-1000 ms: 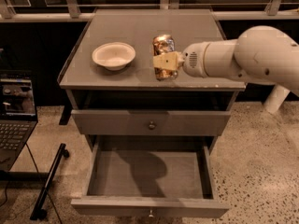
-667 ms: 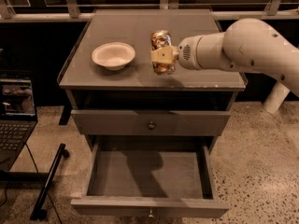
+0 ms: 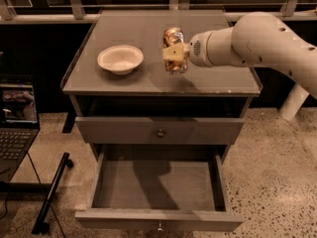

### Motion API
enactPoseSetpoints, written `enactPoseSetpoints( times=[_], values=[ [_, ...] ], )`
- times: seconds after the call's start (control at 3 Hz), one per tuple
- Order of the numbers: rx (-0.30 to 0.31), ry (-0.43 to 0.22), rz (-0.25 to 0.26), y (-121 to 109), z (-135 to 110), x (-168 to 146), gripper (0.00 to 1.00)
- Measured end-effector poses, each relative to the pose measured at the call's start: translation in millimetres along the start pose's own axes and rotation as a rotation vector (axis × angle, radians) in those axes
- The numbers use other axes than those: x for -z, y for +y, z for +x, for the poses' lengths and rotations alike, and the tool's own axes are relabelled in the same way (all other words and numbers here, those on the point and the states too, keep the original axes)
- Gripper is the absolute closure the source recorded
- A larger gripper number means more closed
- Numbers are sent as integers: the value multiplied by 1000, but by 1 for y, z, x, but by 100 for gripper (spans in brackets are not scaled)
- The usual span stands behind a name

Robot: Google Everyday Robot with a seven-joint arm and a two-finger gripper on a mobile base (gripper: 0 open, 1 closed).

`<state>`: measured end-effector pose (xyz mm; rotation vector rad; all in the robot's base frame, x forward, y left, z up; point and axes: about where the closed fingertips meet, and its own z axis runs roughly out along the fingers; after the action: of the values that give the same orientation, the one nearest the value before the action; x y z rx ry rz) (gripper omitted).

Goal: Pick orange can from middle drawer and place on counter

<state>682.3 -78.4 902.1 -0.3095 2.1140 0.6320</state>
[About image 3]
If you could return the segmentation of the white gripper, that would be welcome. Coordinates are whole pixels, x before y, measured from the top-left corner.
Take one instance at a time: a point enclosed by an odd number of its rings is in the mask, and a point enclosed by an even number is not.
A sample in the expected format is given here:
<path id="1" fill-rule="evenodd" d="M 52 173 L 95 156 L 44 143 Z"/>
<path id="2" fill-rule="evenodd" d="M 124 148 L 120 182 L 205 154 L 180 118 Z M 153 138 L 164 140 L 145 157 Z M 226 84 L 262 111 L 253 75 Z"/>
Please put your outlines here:
<path id="1" fill-rule="evenodd" d="M 162 50 L 164 60 L 182 61 L 186 59 L 199 67 L 211 67 L 213 63 L 208 57 L 209 39 L 213 32 L 199 33 L 188 43 L 177 43 Z"/>

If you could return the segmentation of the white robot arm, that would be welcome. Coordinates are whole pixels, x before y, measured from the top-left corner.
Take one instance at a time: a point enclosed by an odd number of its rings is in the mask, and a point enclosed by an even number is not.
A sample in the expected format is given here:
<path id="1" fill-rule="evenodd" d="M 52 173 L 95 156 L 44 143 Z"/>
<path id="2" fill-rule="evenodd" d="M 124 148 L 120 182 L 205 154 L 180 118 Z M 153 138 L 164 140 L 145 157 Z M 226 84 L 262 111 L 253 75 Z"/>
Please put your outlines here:
<path id="1" fill-rule="evenodd" d="M 171 74 L 199 67 L 230 65 L 272 68 L 295 82 L 279 114 L 295 117 L 308 96 L 317 97 L 317 47 L 296 35 L 270 13 L 253 12 L 235 26 L 194 35 L 187 43 L 182 30 L 163 33 L 162 58 Z"/>

